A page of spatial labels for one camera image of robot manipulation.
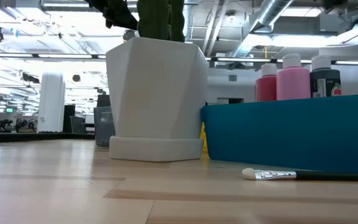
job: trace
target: white bottle cap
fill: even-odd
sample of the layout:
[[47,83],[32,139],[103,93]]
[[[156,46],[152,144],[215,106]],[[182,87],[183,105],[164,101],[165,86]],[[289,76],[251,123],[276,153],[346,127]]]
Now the white bottle cap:
[[262,65],[262,76],[277,75],[277,66],[273,63],[266,63]]
[[288,54],[283,57],[283,68],[288,67],[301,67],[301,55],[300,54]]
[[318,55],[311,59],[311,70],[319,68],[331,68],[331,58],[326,55]]

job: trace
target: ceiling light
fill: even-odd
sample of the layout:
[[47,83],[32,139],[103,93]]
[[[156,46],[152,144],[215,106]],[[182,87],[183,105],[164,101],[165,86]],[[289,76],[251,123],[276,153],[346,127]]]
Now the ceiling light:
[[263,58],[217,58],[218,62],[260,62],[267,63],[271,62],[271,59],[263,59]]
[[358,61],[337,61],[336,65],[358,65]]
[[40,85],[0,85],[0,87],[4,87],[4,88],[40,88]]
[[40,54],[39,57],[43,58],[92,58],[92,55],[82,54]]
[[289,7],[281,14],[281,16],[290,17],[316,17],[321,14],[318,7]]
[[66,86],[67,89],[76,89],[76,90],[94,90],[97,88],[103,88],[103,87],[93,87],[93,86]]
[[242,42],[243,50],[248,50],[249,46],[269,46],[272,45],[272,40],[267,35],[256,35],[256,34],[249,34],[244,41]]
[[32,57],[32,54],[0,53],[0,57],[15,57],[15,58]]
[[354,39],[358,36],[358,25],[355,25],[352,30],[349,30],[343,34],[340,34],[336,37],[330,37],[328,40],[328,45],[341,45],[346,42]]
[[89,7],[88,3],[74,2],[74,3],[44,3],[44,7]]
[[328,37],[320,35],[277,35],[272,40],[277,47],[325,47]]

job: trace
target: white pillar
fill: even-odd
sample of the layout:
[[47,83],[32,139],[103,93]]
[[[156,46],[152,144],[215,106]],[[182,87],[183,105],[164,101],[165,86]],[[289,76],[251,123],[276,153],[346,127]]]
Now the white pillar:
[[42,74],[37,132],[63,131],[66,85],[62,72]]
[[12,126],[15,126],[17,121],[17,109],[8,107],[6,108],[5,114],[6,114],[6,119],[13,121]]

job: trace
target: green plant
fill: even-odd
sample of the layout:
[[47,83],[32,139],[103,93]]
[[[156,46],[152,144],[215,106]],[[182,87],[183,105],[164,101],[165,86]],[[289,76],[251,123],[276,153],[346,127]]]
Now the green plant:
[[141,37],[184,42],[183,6],[185,0],[138,0],[139,22],[137,30]]
[[85,0],[90,8],[103,13],[106,18],[106,27],[123,27],[136,30],[137,20],[128,9],[127,0]]

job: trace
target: brush bristles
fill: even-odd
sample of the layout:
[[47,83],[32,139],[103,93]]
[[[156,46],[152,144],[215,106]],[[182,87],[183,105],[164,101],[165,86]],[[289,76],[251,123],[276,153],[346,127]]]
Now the brush bristles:
[[255,176],[255,170],[253,168],[246,168],[242,170],[242,175],[249,180],[255,180],[256,176]]

